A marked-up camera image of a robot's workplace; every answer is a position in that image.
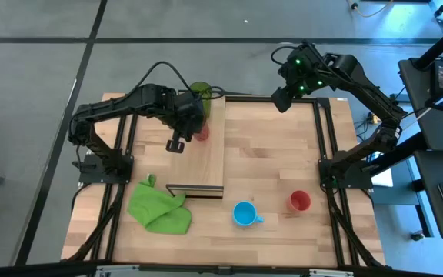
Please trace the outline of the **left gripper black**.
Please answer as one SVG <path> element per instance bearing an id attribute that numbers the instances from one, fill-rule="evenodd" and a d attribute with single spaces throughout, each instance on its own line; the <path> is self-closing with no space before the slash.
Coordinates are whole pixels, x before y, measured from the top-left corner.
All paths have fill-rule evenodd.
<path id="1" fill-rule="evenodd" d="M 197 93 L 186 92 L 177 95 L 174 92 L 167 97 L 167 100 L 167 114 L 162 123 L 174 131 L 165 149 L 168 152 L 181 154 L 185 143 L 180 141 L 180 137 L 185 141 L 191 141 L 192 138 L 199 141 L 199 132 L 205 123 L 202 98 Z"/>

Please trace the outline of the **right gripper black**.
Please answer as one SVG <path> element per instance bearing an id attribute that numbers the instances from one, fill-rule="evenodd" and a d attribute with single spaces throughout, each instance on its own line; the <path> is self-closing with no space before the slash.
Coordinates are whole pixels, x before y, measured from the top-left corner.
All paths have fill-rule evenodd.
<path id="1" fill-rule="evenodd" d="M 324 59 L 312 43 L 303 41 L 298 46 L 283 45 L 277 48 L 290 50 L 280 66 L 278 74 L 285 80 L 285 86 L 278 87 L 271 95 L 271 101 L 280 113 L 289 109 L 294 96 L 310 95 L 324 87 L 333 87 L 331 72 L 324 66 Z"/>

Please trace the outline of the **green translucent cup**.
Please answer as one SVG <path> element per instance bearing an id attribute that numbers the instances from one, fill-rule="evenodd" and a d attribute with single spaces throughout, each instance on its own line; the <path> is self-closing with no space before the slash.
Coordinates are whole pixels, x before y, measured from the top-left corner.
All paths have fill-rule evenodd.
<path id="1" fill-rule="evenodd" d="M 203 111 L 205 118 L 208 119 L 211 114 L 212 87 L 207 82 L 193 82 L 190 89 L 202 98 Z"/>

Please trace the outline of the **blue mug with handle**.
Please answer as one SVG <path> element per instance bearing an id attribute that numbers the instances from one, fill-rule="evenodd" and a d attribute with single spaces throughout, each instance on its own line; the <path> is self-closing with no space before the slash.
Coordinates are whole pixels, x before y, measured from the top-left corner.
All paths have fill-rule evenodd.
<path id="1" fill-rule="evenodd" d="M 248 227 L 255 223 L 263 223 L 264 218 L 257 212 L 255 205 L 249 201 L 235 204 L 232 210 L 232 219 L 236 225 Z"/>

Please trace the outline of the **orange plastic cup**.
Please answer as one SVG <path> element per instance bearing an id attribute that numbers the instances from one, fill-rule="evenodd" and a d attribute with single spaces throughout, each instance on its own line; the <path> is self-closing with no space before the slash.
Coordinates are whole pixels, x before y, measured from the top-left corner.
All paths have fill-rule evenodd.
<path id="1" fill-rule="evenodd" d="M 311 207 L 311 196 L 302 190 L 294 191 L 287 198 L 287 209 L 290 212 L 304 212 Z"/>

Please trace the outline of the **green cloth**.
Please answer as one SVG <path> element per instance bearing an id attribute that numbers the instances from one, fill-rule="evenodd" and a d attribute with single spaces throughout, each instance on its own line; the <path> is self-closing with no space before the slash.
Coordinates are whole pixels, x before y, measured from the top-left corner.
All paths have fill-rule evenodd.
<path id="1" fill-rule="evenodd" d="M 147 174 L 135 187 L 128 202 L 128 214 L 148 232 L 186 235 L 192 213 L 184 207 L 186 195 L 168 195 L 155 187 L 157 177 Z"/>

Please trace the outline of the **black side desk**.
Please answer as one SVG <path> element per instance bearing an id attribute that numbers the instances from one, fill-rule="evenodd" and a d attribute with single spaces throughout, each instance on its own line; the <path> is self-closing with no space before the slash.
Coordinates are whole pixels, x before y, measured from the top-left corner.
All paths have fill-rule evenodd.
<path id="1" fill-rule="evenodd" d="M 443 238 L 443 198 L 438 184 L 443 182 L 443 112 L 436 109 L 425 110 L 425 103 L 430 98 L 430 73 L 419 71 L 411 60 L 398 62 L 399 75 L 403 81 L 413 109 L 425 115 L 418 120 L 420 132 L 426 149 L 413 152 L 425 187 L 431 209 L 440 236 Z"/>

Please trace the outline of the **black diagonal support pole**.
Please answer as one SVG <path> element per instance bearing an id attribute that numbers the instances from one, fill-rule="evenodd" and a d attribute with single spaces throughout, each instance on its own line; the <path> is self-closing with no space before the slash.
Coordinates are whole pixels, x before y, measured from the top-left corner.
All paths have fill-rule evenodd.
<path id="1" fill-rule="evenodd" d="M 436 58 L 443 53 L 443 36 L 426 53 L 413 62 L 417 70 L 427 68 Z"/>

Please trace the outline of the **black frame wooden shelf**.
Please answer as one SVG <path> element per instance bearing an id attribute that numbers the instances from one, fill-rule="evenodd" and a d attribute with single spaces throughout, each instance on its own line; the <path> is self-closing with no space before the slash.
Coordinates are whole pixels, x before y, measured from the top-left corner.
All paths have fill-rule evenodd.
<path id="1" fill-rule="evenodd" d="M 182 154 L 171 159 L 168 181 L 171 195 L 188 198 L 222 199 L 224 194 L 225 99 L 211 101 L 206 121 L 207 139 L 196 139 L 185 145 Z"/>

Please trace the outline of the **black aluminium table frame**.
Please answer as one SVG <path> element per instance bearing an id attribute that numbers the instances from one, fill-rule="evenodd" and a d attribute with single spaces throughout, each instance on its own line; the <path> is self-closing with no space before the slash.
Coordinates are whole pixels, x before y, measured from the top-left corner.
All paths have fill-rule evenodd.
<path id="1" fill-rule="evenodd" d="M 174 155 L 165 150 L 171 134 L 157 119 L 137 121 L 135 167 L 126 197 L 150 173 L 157 177 L 157 188 L 165 189 Z M 187 199 L 192 224 L 186 235 L 148 232 L 122 209 L 111 258 L 142 268 L 199 266 L 225 274 L 334 268 L 338 263 L 318 160 L 355 143 L 344 99 L 333 98 L 328 107 L 295 103 L 285 113 L 255 97 L 247 102 L 225 100 L 223 198 Z M 297 190 L 311 196 L 307 211 L 287 209 L 287 198 Z M 234 223 L 232 210 L 242 201 L 255 205 L 263 223 Z"/>

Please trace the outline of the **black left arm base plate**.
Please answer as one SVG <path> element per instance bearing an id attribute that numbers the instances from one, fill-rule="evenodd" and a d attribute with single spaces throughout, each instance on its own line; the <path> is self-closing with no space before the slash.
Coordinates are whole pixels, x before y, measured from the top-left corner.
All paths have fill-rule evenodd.
<path id="1" fill-rule="evenodd" d="M 122 169 L 107 172 L 97 155 L 86 155 L 81 165 L 79 182 L 82 183 L 129 183 L 132 176 L 134 157 L 130 155 L 122 156 Z"/>

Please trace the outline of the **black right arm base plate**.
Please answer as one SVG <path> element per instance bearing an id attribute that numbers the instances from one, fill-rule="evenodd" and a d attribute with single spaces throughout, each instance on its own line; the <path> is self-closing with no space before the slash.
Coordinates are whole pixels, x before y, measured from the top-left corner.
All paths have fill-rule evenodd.
<path id="1" fill-rule="evenodd" d="M 321 187 L 325 189 L 370 189 L 372 187 L 371 173 L 366 170 L 367 163 L 360 160 L 343 167 L 336 165 L 330 159 L 318 161 L 318 171 Z"/>

